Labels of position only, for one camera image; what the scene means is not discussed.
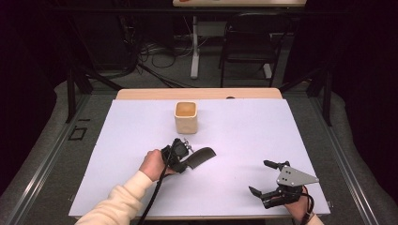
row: dark floor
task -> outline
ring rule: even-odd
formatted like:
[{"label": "dark floor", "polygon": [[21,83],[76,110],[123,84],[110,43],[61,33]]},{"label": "dark floor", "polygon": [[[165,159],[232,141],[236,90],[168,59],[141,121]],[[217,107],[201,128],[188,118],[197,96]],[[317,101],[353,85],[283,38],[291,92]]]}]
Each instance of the dark floor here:
[{"label": "dark floor", "polygon": [[[218,87],[220,71],[218,60],[220,46],[217,41],[208,41],[201,47],[199,78],[190,78],[189,56],[169,58],[159,53],[143,62],[163,76],[197,87]],[[275,86],[282,84],[283,68],[289,53],[289,42],[284,46],[280,69]],[[162,64],[168,68],[158,68]],[[241,67],[229,67],[230,74],[241,71]],[[136,69],[129,76],[113,79],[130,88],[166,87],[153,75]],[[109,110],[115,92],[106,85],[92,81],[95,91],[91,96],[78,95],[79,111],[76,118],[66,125],[66,86],[56,88],[58,95],[52,118],[43,130],[37,144],[24,163],[8,190],[0,199],[0,224],[73,224],[68,217],[72,200],[83,178],[100,129]],[[227,85],[252,86],[252,83],[231,81]],[[325,126],[319,116],[317,98],[307,98],[303,83],[283,97],[288,100],[298,129],[308,150],[314,169],[321,180],[327,201],[333,205],[331,214],[322,217],[326,224],[395,224],[398,209],[390,197],[378,186],[366,164],[356,152],[355,145],[344,112],[344,102],[333,95],[331,121],[333,127]],[[81,142],[68,141],[74,126],[88,128]],[[336,152],[341,151],[344,158]],[[292,224],[289,218],[270,220],[214,220],[214,221],[148,221],[147,224]]]}]

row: wooden table edge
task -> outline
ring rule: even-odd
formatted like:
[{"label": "wooden table edge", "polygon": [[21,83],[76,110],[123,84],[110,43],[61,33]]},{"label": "wooden table edge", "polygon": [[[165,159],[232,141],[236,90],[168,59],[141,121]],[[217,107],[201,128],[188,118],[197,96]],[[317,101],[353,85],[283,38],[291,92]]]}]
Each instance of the wooden table edge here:
[{"label": "wooden table edge", "polygon": [[122,89],[116,100],[133,99],[223,99],[223,98],[282,99],[278,88],[144,88]]}]

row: gray bracket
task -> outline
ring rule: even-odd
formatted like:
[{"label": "gray bracket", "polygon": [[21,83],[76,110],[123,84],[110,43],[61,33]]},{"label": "gray bracket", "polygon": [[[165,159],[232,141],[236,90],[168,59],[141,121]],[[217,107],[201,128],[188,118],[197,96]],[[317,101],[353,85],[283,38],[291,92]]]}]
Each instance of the gray bracket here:
[{"label": "gray bracket", "polygon": [[302,185],[309,185],[312,183],[318,183],[317,177],[311,176],[305,172],[301,172],[292,167],[284,166],[281,173],[276,180],[279,185],[285,185],[290,187],[297,187]]}]

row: white table surface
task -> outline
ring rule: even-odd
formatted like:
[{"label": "white table surface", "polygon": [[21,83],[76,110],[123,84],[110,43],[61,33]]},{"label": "white table surface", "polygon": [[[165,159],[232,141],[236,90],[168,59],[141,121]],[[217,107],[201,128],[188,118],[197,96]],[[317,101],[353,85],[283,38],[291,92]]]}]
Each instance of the white table surface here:
[{"label": "white table surface", "polygon": [[[276,189],[278,170],[263,160],[285,162],[316,175],[284,99],[206,99],[198,105],[199,129],[176,133],[178,100],[114,100],[69,215],[79,217],[107,198],[138,170],[146,152],[174,138],[187,138],[194,150],[211,147],[217,156],[195,170],[166,177],[147,218],[279,218],[283,206],[265,209],[248,186],[263,193]],[[147,205],[156,183],[147,191]],[[308,185],[314,211],[329,214],[319,184]],[[142,215],[145,208],[138,213]]]}]

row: hand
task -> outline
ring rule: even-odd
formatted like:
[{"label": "hand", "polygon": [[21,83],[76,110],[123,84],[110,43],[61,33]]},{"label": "hand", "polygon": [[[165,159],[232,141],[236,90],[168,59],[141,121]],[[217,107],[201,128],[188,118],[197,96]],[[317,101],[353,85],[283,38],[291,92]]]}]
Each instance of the hand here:
[{"label": "hand", "polygon": [[[140,166],[140,171],[145,173],[152,181],[157,181],[161,177],[161,172],[164,169],[164,162],[161,158],[161,151],[159,149],[155,149],[153,151],[149,151],[143,163]],[[176,173],[170,168],[167,168],[166,174]]]},{"label": "hand", "polygon": [[[307,193],[307,188],[303,187],[302,192]],[[308,210],[308,198],[307,196],[301,196],[297,202],[285,204],[284,207],[286,207],[295,220],[302,221]]]}]

